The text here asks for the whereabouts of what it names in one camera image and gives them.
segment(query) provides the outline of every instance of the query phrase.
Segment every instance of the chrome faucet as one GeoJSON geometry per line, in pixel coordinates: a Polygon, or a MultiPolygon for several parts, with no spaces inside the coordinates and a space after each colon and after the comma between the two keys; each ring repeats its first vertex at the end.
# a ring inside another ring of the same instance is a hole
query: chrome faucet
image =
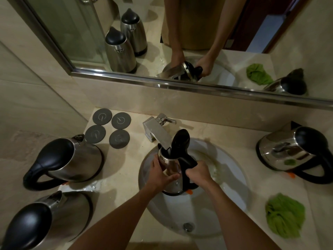
{"type": "Polygon", "coordinates": [[[168,118],[165,114],[161,113],[157,116],[157,118],[148,118],[143,122],[143,125],[145,135],[150,142],[153,142],[156,139],[165,150],[168,150],[171,146],[172,137],[162,127],[166,122],[177,124],[176,120],[168,118]]]}

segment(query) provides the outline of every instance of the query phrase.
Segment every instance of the mirror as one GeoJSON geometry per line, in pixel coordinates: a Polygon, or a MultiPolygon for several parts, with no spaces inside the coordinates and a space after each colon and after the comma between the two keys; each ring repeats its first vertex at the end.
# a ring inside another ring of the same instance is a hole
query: mirror
{"type": "Polygon", "coordinates": [[[76,68],[333,99],[331,0],[26,1],[76,68]]]}

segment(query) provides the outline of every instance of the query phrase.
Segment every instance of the coaster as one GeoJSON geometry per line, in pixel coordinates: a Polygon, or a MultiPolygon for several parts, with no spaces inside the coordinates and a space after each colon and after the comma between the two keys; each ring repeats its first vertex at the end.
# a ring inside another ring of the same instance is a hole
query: coaster
{"type": "Polygon", "coordinates": [[[96,144],[105,137],[105,128],[101,125],[93,125],[85,133],[85,139],[90,144],[96,144]]]}
{"type": "Polygon", "coordinates": [[[125,112],[120,112],[114,115],[111,124],[114,128],[122,130],[127,128],[131,123],[131,117],[125,112]]]}
{"type": "Polygon", "coordinates": [[[109,138],[110,145],[115,149],[121,149],[127,146],[130,141],[130,135],[125,130],[114,131],[109,138]]]}
{"type": "Polygon", "coordinates": [[[112,112],[109,109],[99,109],[93,114],[93,121],[97,125],[105,125],[111,118],[112,112]]]}

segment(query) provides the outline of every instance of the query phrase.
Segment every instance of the person's right hand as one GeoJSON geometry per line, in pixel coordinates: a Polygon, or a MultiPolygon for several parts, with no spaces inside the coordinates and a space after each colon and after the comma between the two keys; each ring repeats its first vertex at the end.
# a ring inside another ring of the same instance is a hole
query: person's right hand
{"type": "Polygon", "coordinates": [[[194,168],[186,169],[185,173],[196,185],[204,188],[214,180],[210,176],[206,163],[204,161],[197,162],[198,164],[194,168]]]}
{"type": "Polygon", "coordinates": [[[183,53],[183,50],[172,50],[171,55],[171,67],[174,68],[175,66],[178,66],[185,61],[185,56],[183,53]]]}

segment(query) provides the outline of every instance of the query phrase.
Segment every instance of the green cloth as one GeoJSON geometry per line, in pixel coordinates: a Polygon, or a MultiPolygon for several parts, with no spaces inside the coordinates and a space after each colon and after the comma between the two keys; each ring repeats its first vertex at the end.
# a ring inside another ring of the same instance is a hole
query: green cloth
{"type": "Polygon", "coordinates": [[[305,207],[300,202],[278,193],[265,206],[269,228],[282,238],[298,238],[305,220],[305,207]]]}
{"type": "Polygon", "coordinates": [[[273,82],[272,77],[266,73],[264,66],[262,64],[252,64],[246,69],[246,75],[251,80],[258,85],[268,85],[273,82]]]}

